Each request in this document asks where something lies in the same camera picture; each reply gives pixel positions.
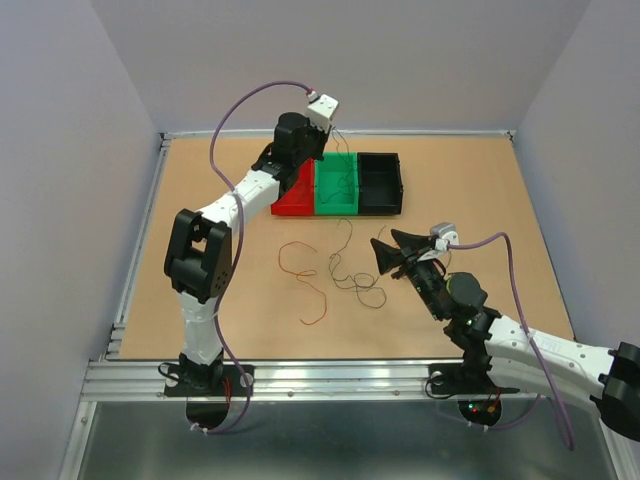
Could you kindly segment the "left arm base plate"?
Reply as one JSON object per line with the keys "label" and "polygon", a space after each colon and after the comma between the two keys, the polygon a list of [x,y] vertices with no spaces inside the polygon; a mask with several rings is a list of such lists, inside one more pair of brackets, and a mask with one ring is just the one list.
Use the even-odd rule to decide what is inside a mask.
{"label": "left arm base plate", "polygon": [[253,365],[243,365],[242,375],[233,364],[216,361],[212,366],[196,365],[184,369],[177,363],[162,362],[158,373],[163,377],[163,394],[169,398],[225,397],[252,394]]}

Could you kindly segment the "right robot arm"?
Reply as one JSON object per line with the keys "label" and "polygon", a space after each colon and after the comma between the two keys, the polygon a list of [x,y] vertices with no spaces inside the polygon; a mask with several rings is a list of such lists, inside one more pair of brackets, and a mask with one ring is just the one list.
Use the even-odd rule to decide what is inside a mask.
{"label": "right robot arm", "polygon": [[639,439],[639,348],[591,346],[560,338],[487,306],[487,292],[469,272],[449,273],[441,256],[462,249],[451,223],[427,236],[392,230],[393,244],[371,239],[380,274],[407,279],[444,334],[463,352],[460,378],[550,398],[559,415],[573,405],[598,413],[617,434]]}

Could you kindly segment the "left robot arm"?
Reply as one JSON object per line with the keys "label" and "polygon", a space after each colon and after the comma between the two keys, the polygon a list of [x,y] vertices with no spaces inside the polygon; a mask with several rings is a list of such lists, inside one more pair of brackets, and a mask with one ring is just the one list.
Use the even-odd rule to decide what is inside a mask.
{"label": "left robot arm", "polygon": [[322,158],[331,128],[331,114],[280,115],[273,141],[238,184],[200,210],[176,215],[164,273],[179,294],[185,335],[178,363],[167,367],[168,379],[202,394],[221,386],[223,344],[214,314],[234,271],[233,237],[292,188],[306,161]]}

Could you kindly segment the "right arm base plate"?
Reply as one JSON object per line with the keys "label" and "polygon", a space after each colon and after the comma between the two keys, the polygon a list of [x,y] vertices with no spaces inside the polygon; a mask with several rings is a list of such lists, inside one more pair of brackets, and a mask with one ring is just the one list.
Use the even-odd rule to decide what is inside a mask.
{"label": "right arm base plate", "polygon": [[487,375],[474,373],[455,362],[431,364],[425,391],[435,398],[519,392],[517,388],[498,387]]}

